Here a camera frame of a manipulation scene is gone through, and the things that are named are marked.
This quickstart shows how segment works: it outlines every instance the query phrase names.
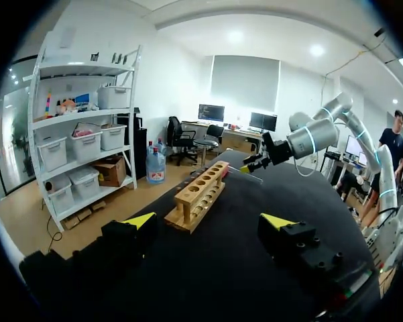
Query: office chair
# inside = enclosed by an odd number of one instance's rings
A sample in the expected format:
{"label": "office chair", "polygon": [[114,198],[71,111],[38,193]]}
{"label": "office chair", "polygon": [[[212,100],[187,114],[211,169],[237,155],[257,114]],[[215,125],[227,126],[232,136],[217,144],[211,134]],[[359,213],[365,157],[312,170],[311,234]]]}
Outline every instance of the office chair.
{"label": "office chair", "polygon": [[204,139],[208,139],[208,137],[212,137],[217,139],[217,142],[219,145],[222,144],[222,134],[223,134],[223,126],[218,126],[218,125],[209,125],[207,128],[206,135],[204,136]]}
{"label": "office chair", "polygon": [[194,136],[195,131],[183,131],[182,125],[180,124],[176,116],[170,116],[168,118],[167,126],[167,146],[171,148],[180,148],[179,153],[172,154],[177,156],[177,165],[180,166],[180,162],[184,158],[188,158],[196,162],[196,154],[190,154],[188,149],[195,148],[194,146]]}

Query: robotic arm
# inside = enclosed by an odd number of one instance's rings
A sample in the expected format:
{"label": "robotic arm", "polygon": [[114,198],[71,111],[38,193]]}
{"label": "robotic arm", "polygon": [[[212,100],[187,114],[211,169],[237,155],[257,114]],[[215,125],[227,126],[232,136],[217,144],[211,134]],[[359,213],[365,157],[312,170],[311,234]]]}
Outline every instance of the robotic arm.
{"label": "robotic arm", "polygon": [[[334,122],[340,119],[359,142],[371,171],[375,174],[380,172],[380,212],[383,212],[380,222],[384,221],[382,218],[390,218],[398,206],[392,156],[386,145],[378,149],[374,147],[366,127],[351,111],[352,104],[353,99],[341,93],[312,117],[301,112],[294,114],[289,119],[291,133],[286,140],[274,141],[269,132],[264,133],[262,152],[245,159],[243,163],[246,166],[241,171],[253,172],[257,168],[266,168],[269,163],[277,165],[291,157],[300,159],[325,149],[337,141],[338,133]],[[398,248],[403,245],[403,239],[396,238],[403,236],[403,209],[400,209],[398,216],[388,220],[388,224],[383,226],[383,230],[385,229],[387,231],[382,233],[380,228],[375,229],[366,239],[378,268],[383,268],[385,263],[388,266],[393,265],[402,252]]]}

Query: shelf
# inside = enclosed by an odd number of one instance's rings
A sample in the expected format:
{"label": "shelf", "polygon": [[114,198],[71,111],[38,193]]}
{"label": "shelf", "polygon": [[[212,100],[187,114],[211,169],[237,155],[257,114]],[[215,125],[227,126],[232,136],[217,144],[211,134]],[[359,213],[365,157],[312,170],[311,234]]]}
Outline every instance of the shelf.
{"label": "shelf", "polygon": [[50,119],[44,119],[38,122],[33,122],[32,129],[40,129],[41,127],[50,126],[67,121],[73,121],[75,119],[84,119],[87,117],[96,117],[96,116],[113,115],[113,114],[128,114],[128,113],[130,113],[130,109],[100,109],[98,111],[71,113],[67,115],[51,117]]}
{"label": "shelf", "polygon": [[70,216],[73,213],[76,213],[77,211],[81,210],[82,208],[85,208],[86,206],[89,206],[91,203],[94,203],[95,201],[106,197],[107,195],[110,195],[111,193],[113,193],[114,191],[129,185],[130,183],[133,182],[132,177],[130,176],[126,176],[125,180],[122,182],[122,185],[119,187],[114,187],[114,186],[100,186],[100,193],[89,198],[86,200],[83,200],[79,194],[72,189],[72,193],[73,193],[73,199],[74,199],[74,206],[71,207],[70,209],[57,214],[57,218],[59,221],[67,218],[68,216]]}
{"label": "shelf", "polygon": [[122,64],[99,62],[42,62],[39,65],[40,79],[66,76],[117,76],[132,72],[134,68]]}
{"label": "shelf", "polygon": [[79,166],[83,166],[84,164],[91,163],[95,160],[103,159],[106,158],[107,156],[111,156],[112,154],[128,151],[129,146],[123,146],[122,148],[119,149],[114,149],[114,150],[109,150],[109,151],[103,151],[101,150],[101,153],[97,158],[87,160],[86,162],[79,162],[76,160],[76,156],[73,155],[72,153],[67,152],[67,163],[57,169],[54,169],[53,171],[46,172],[44,169],[40,171],[40,180],[42,182],[51,179],[55,176],[58,176],[59,174],[65,173],[67,171],[70,171],[72,169],[75,169]]}

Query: white storage bin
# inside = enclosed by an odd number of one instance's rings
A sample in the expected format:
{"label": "white storage bin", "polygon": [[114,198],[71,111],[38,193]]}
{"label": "white storage bin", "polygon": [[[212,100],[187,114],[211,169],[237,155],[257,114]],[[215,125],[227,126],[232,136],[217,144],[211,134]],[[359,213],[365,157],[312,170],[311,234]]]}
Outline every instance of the white storage bin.
{"label": "white storage bin", "polygon": [[105,151],[122,148],[126,125],[113,125],[109,129],[101,129],[101,148]]}
{"label": "white storage bin", "polygon": [[73,141],[73,151],[79,162],[86,162],[99,157],[101,153],[101,133],[102,132],[88,134],[87,136],[80,136],[79,138],[71,137]]}
{"label": "white storage bin", "polygon": [[74,206],[74,199],[72,194],[72,183],[70,179],[61,174],[49,180],[52,183],[54,192],[49,194],[49,198],[54,205],[56,214],[60,214]]}
{"label": "white storage bin", "polygon": [[129,109],[129,97],[131,95],[129,87],[100,87],[97,92],[100,109]]}
{"label": "white storage bin", "polygon": [[82,199],[89,199],[100,193],[99,172],[94,168],[84,166],[68,176]]}
{"label": "white storage bin", "polygon": [[52,171],[67,163],[66,139],[49,138],[38,146],[46,171]]}

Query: black tabletop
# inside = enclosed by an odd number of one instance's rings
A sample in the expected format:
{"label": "black tabletop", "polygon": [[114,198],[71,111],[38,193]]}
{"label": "black tabletop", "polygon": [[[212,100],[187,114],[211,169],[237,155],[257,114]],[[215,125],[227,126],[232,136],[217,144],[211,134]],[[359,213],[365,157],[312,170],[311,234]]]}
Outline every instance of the black tabletop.
{"label": "black tabletop", "polygon": [[[246,156],[230,151],[218,159],[239,168]],[[192,235],[164,223],[176,189],[141,210],[137,215],[158,214],[159,236],[141,266],[105,295],[102,309],[135,321],[308,321],[314,298],[264,250],[260,213],[305,220],[330,248],[372,262],[347,207],[320,173],[303,178],[280,164],[254,175],[261,180],[230,168],[225,189]]]}

